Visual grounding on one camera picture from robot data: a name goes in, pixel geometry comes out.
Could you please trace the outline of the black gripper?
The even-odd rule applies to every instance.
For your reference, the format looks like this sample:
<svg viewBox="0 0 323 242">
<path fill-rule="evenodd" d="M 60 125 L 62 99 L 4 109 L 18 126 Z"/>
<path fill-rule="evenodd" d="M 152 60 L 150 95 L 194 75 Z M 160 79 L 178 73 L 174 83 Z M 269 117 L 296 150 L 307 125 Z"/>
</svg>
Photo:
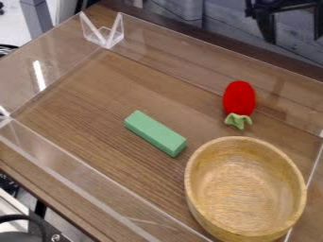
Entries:
<svg viewBox="0 0 323 242">
<path fill-rule="evenodd" d="M 268 43 L 276 44 L 275 15 L 269 13 L 295 9 L 313 8 L 313 39 L 323 36 L 323 0 L 244 0 L 244 5 L 244 15 L 256 17 L 257 27 Z"/>
</svg>

